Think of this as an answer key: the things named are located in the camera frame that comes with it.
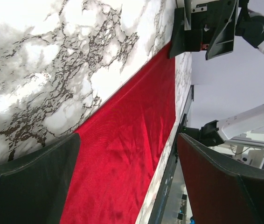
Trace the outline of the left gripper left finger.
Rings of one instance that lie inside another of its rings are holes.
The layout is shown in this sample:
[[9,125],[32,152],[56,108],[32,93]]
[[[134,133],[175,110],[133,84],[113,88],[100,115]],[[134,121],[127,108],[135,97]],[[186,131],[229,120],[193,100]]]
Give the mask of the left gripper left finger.
[[0,165],[0,224],[59,223],[79,148],[75,133]]

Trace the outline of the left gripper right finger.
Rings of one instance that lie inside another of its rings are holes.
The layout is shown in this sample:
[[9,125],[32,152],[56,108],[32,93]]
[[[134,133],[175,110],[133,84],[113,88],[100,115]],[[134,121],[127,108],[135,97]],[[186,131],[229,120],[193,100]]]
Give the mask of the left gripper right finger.
[[196,224],[264,224],[264,170],[184,133],[177,150]]

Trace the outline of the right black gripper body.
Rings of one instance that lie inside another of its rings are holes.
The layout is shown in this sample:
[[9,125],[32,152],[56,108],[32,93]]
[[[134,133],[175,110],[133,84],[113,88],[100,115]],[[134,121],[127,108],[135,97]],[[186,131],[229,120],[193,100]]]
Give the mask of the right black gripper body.
[[227,26],[237,12],[237,0],[186,0],[184,1],[189,27],[210,30]]

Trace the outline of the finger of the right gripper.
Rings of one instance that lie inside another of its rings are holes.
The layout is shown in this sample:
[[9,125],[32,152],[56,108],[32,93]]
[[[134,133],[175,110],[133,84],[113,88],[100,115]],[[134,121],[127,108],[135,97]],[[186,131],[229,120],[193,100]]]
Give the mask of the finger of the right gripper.
[[202,29],[185,30],[186,19],[184,8],[174,10],[174,26],[171,37],[169,58],[174,58],[184,52],[201,51]]
[[223,21],[219,23],[207,49],[206,60],[233,52],[235,26],[235,21]]

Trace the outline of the red cloth napkin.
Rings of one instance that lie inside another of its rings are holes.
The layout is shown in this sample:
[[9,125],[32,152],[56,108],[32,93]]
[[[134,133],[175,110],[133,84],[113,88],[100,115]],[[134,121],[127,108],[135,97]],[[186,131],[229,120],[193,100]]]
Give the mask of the red cloth napkin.
[[166,45],[76,132],[81,139],[62,224],[133,224],[176,120]]

